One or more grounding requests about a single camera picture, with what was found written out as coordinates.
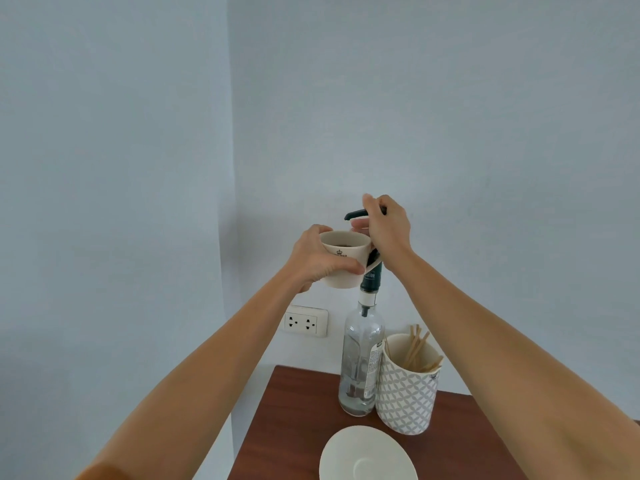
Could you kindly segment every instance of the clear syrup bottle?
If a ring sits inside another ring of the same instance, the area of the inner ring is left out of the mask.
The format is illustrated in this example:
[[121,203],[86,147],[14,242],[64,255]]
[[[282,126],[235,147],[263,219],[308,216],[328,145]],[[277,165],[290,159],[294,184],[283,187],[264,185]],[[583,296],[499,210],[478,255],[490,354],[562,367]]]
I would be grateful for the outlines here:
[[381,273],[382,263],[365,274],[358,307],[348,314],[344,324],[338,400],[342,409],[352,416],[369,414],[376,402],[385,336],[385,323],[376,309]]

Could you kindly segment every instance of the person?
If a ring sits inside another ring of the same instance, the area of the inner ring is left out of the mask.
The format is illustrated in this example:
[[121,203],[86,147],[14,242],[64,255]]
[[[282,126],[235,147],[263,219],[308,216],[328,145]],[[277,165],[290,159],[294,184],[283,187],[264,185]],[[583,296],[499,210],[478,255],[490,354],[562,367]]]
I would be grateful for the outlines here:
[[[366,194],[363,204],[369,217],[352,230],[371,236],[529,479],[640,478],[634,421],[417,256],[391,197]],[[192,478],[295,295],[332,271],[364,272],[324,249],[319,234],[329,230],[305,231],[283,268],[142,400],[78,478]]]

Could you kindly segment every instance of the person's left hand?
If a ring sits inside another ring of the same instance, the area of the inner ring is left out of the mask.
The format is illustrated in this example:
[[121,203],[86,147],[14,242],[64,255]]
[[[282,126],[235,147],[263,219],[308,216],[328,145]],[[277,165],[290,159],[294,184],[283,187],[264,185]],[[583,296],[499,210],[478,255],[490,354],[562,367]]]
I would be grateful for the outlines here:
[[364,274],[364,266],[356,259],[336,256],[324,249],[320,242],[320,234],[330,230],[333,229],[328,226],[312,225],[302,233],[293,246],[293,252],[285,268],[302,282],[299,293],[309,290],[311,284],[334,271],[345,270],[353,274]]

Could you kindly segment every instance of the brown wooden table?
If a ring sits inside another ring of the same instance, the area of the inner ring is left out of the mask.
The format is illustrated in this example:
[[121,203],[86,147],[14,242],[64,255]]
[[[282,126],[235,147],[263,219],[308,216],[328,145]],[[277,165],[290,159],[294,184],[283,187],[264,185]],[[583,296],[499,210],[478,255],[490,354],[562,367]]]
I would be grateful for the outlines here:
[[526,480],[469,395],[439,391],[427,431],[395,433],[373,411],[354,418],[338,403],[340,377],[277,366],[229,480],[318,478],[320,455],[336,432],[362,424],[393,437],[424,480]]

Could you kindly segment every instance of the mug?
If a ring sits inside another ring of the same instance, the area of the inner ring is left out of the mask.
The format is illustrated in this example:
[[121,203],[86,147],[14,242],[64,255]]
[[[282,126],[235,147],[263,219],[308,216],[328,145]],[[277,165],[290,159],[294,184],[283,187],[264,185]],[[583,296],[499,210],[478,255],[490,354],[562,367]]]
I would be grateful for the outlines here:
[[367,266],[369,257],[377,251],[373,249],[371,238],[368,235],[347,230],[332,230],[320,234],[320,241],[324,249],[331,254],[341,257],[356,258],[365,267],[364,274],[352,274],[348,271],[334,271],[322,279],[331,288],[356,288],[360,286],[365,274],[382,262],[378,256],[372,264]]
[[[432,372],[407,371],[398,363],[402,363],[411,345],[409,334],[396,333],[386,340],[387,347],[382,348],[378,373],[376,412],[382,422],[394,431],[403,435],[419,435],[429,427],[442,366]],[[438,352],[429,343],[420,349],[422,363],[432,363],[437,358]]]

